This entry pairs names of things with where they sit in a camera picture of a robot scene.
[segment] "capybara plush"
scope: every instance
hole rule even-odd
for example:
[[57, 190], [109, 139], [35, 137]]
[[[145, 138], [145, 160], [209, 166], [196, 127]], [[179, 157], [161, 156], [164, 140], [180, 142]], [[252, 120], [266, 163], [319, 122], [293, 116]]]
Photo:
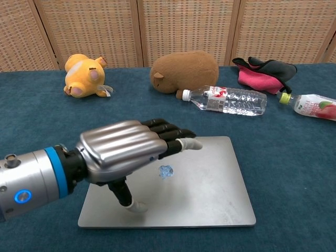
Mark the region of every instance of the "capybara plush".
[[157, 91], [176, 92], [176, 98], [181, 99], [184, 89], [215, 86], [218, 74], [218, 64], [212, 55], [204, 51], [187, 51], [157, 59], [151, 68], [150, 77]]

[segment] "blue table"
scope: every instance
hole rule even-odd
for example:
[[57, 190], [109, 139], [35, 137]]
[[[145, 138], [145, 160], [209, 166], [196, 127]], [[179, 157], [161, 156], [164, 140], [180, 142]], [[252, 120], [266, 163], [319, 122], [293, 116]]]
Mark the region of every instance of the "blue table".
[[[296, 94], [336, 98], [336, 65], [298, 65]], [[335, 251], [336, 123], [304, 117], [268, 95], [266, 113], [243, 117], [201, 111], [158, 93], [149, 68], [107, 69], [111, 98], [63, 93], [64, 71], [0, 73], [0, 157], [58, 143], [73, 148], [82, 131], [127, 120], [165, 118], [199, 136], [231, 138], [255, 227], [85, 230], [77, 220], [88, 184], [72, 195], [0, 223], [0, 251]], [[237, 83], [221, 67], [218, 85]]]

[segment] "robotic hand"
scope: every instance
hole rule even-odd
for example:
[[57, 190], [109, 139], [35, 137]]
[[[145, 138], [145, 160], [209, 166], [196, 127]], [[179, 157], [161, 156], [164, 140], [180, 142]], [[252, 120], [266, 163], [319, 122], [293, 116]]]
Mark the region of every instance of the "robotic hand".
[[0, 222], [66, 197], [86, 180], [108, 185], [121, 206], [145, 212], [126, 177], [141, 167], [202, 144], [190, 130], [163, 119], [123, 121], [84, 132], [74, 150], [56, 145], [0, 161]]

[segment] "woven panel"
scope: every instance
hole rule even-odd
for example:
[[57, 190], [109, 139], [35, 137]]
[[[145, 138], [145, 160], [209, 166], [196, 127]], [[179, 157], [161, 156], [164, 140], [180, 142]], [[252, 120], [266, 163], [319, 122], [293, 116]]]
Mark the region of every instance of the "woven panel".
[[334, 50], [333, 54], [331, 55], [329, 62], [336, 63], [336, 49]]
[[163, 55], [189, 50], [204, 50], [223, 65], [233, 2], [143, 0], [148, 65]]
[[233, 57], [313, 63], [335, 14], [335, 0], [248, 0]]
[[72, 54], [104, 56], [108, 68], [138, 66], [130, 1], [36, 3], [62, 67]]
[[0, 71], [55, 69], [32, 9], [26, 0], [2, 0]]

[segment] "bottle label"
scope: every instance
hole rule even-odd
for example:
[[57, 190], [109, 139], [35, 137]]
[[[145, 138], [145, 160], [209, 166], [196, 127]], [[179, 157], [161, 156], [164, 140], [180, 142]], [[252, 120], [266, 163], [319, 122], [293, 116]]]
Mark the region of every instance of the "bottle label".
[[207, 110], [223, 111], [225, 99], [227, 97], [227, 90], [224, 87], [210, 87], [207, 91], [208, 103]]
[[304, 116], [336, 121], [336, 100], [316, 94], [301, 96], [294, 110]]

